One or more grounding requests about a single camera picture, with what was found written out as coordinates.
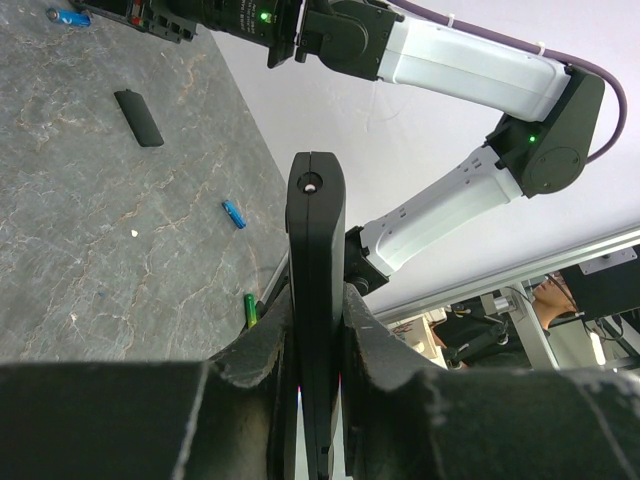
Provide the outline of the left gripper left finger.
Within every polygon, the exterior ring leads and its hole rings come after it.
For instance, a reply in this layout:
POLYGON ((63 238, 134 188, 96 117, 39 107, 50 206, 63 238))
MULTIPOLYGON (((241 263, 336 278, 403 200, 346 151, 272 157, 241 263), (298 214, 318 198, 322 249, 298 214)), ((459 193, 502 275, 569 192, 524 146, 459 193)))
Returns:
POLYGON ((291 296, 200 361, 1 368, 5 479, 291 479, 291 296))

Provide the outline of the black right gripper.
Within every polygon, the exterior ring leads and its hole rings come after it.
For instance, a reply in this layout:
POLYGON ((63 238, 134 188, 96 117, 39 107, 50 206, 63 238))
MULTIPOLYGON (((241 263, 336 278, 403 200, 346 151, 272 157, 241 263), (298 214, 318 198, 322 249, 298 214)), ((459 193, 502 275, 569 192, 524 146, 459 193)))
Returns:
POLYGON ((191 42, 197 35, 197 23, 174 15, 168 1, 78 0, 70 4, 81 12, 102 16, 177 44, 191 42))

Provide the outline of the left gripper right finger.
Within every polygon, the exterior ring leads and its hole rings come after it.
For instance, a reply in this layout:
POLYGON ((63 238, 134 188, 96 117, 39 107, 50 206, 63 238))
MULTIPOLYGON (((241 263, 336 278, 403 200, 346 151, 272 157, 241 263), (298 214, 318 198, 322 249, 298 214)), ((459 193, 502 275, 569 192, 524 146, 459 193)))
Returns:
POLYGON ((639 381, 600 369, 449 371, 344 290, 346 473, 355 479, 635 479, 639 381))

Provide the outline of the black battery cover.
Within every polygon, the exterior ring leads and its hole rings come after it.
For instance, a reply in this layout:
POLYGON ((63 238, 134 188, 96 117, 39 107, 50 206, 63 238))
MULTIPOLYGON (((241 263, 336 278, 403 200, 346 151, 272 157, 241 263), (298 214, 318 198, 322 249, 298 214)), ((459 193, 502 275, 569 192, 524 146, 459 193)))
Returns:
POLYGON ((144 98, 130 89, 116 91, 114 97, 136 139, 144 148, 164 145, 164 139, 144 98))

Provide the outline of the black remote control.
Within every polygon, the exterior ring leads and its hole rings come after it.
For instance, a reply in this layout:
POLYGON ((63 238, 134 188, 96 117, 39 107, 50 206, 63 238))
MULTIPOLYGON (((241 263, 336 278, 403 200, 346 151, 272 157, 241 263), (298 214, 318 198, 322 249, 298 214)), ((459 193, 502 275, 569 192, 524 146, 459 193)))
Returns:
POLYGON ((330 479, 341 365, 346 185, 337 157, 295 155, 286 227, 308 474, 330 479))

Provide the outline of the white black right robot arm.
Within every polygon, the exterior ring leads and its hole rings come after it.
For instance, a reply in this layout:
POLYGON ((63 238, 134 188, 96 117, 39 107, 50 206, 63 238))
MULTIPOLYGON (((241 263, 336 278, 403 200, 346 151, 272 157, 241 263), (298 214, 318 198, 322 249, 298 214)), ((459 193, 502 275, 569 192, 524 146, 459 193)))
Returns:
POLYGON ((430 244, 519 197, 571 185, 590 149, 609 79, 546 51, 396 1, 81 1, 81 11, 180 43, 198 26, 265 47, 267 64, 327 68, 499 110, 495 129, 453 171, 382 218, 346 230, 335 156, 301 153, 289 180, 289 285, 368 294, 430 244))

